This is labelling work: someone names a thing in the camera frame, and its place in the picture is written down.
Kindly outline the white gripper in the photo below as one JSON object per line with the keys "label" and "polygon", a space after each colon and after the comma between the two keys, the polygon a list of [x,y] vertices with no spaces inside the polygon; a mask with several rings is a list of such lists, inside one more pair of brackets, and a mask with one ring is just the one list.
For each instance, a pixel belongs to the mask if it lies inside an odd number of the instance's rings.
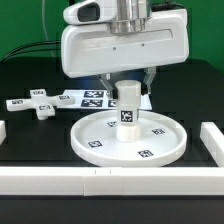
{"label": "white gripper", "polygon": [[117,98],[110,73],[145,68],[141,94],[150,94],[156,75],[154,66],[180,63],[188,55],[184,9],[154,12],[146,20],[145,29],[133,34],[113,34],[105,23],[69,25],[61,40],[64,73],[71,78],[100,74],[98,78],[109,99]]}

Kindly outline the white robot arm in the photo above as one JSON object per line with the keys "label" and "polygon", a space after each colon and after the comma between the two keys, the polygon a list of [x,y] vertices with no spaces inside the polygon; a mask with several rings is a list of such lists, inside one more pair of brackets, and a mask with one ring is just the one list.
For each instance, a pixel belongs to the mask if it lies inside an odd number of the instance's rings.
{"label": "white robot arm", "polygon": [[141,92],[161,65],[180,63],[189,55],[188,13],[172,3],[156,10],[148,0],[83,0],[67,7],[68,26],[61,38],[61,60],[70,78],[98,75],[116,99],[109,83],[112,73],[143,69]]}

